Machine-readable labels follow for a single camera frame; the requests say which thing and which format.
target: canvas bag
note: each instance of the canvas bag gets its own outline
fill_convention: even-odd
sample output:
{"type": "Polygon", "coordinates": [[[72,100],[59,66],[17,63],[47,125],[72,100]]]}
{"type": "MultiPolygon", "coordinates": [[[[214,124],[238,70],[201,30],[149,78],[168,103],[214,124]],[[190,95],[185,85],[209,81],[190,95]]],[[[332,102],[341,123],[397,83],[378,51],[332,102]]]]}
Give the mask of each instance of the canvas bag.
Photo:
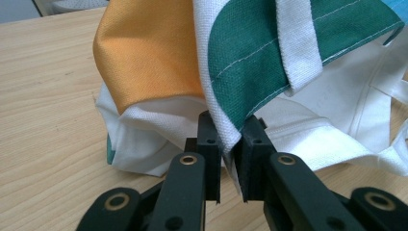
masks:
{"type": "MultiPolygon", "coordinates": [[[[195,136],[196,119],[199,113],[206,110],[206,102],[200,87],[197,87],[198,73],[191,71],[195,69],[196,59],[191,56],[195,50],[191,49],[191,44],[195,43],[195,40],[192,14],[188,13],[189,11],[192,11],[192,6],[188,2],[161,6],[159,3],[150,5],[138,1],[112,1],[102,19],[94,50],[98,69],[107,87],[102,88],[97,105],[105,118],[111,137],[108,139],[111,141],[108,145],[110,160],[120,169],[163,174],[168,160],[183,147],[184,139],[195,136]],[[175,14],[184,18],[174,19],[172,16],[175,14]],[[159,18],[147,20],[151,15],[159,18]],[[144,25],[148,30],[140,32],[135,25],[141,25],[142,28],[144,25]],[[186,66],[188,71],[183,72],[183,67],[186,66]],[[164,83],[169,83],[169,88],[161,88],[164,83]]],[[[393,23],[388,22],[387,26],[380,30],[375,28],[375,31],[381,33],[374,33],[368,38],[374,39],[402,25],[394,14],[390,15],[393,23]]],[[[211,95],[206,97],[208,104],[211,95]]]]}

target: blue fabric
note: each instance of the blue fabric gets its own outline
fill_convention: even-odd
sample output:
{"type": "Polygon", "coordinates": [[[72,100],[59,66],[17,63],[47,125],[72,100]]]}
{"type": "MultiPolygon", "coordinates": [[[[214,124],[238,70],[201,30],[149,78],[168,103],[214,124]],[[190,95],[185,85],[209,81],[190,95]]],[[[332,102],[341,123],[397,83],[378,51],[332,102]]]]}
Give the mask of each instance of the blue fabric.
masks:
{"type": "Polygon", "coordinates": [[[390,7],[401,19],[408,24],[408,0],[382,0],[390,7]]]}

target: green fabric panel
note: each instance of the green fabric panel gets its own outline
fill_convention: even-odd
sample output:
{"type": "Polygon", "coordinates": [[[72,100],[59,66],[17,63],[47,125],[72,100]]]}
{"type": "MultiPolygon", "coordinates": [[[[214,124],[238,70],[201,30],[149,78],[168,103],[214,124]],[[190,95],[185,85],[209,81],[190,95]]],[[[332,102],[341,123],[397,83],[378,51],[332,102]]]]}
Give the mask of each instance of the green fabric panel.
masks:
{"type": "MultiPolygon", "coordinates": [[[[378,0],[312,0],[311,4],[323,64],[404,26],[378,0]]],[[[217,16],[208,46],[217,102],[238,129],[245,118],[289,88],[273,1],[228,2],[217,16]]]]}
{"type": "Polygon", "coordinates": [[[111,138],[108,137],[106,138],[106,159],[109,165],[112,164],[112,162],[114,161],[114,157],[116,152],[114,150],[112,150],[112,144],[111,144],[111,138]]]}

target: cloth bag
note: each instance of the cloth bag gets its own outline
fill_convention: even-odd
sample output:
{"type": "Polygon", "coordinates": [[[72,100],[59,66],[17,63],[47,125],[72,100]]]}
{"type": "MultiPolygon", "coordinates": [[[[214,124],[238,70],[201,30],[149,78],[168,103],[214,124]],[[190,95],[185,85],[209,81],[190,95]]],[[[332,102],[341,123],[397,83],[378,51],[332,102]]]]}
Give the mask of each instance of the cloth bag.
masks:
{"type": "MultiPolygon", "coordinates": [[[[302,93],[321,79],[323,65],[349,51],[388,32],[389,43],[404,26],[380,1],[297,3],[299,8],[261,0],[111,1],[94,41],[105,83],[97,106],[109,133],[108,162],[163,174],[185,138],[196,136],[198,115],[208,108],[224,161],[234,169],[229,151],[248,116],[285,90],[302,93]]],[[[262,116],[276,112],[265,109],[262,116]]],[[[333,160],[306,163],[319,169],[350,158],[333,160]]]]}

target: wooden table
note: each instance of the wooden table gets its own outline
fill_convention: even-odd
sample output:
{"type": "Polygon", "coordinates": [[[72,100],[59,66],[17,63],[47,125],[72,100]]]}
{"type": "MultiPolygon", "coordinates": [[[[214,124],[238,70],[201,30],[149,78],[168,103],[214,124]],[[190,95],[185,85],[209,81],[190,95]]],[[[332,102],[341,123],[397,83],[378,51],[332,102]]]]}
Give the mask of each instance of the wooden table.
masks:
{"type": "MultiPolygon", "coordinates": [[[[0,230],[74,230],[101,193],[144,192],[162,179],[106,164],[101,85],[91,44],[104,9],[0,25],[0,230]]],[[[393,104],[393,134],[408,109],[393,104]]],[[[351,165],[318,172],[332,190],[373,186],[408,203],[408,178],[351,165]]],[[[243,204],[224,173],[207,230],[268,230],[261,202],[243,204]]]]}

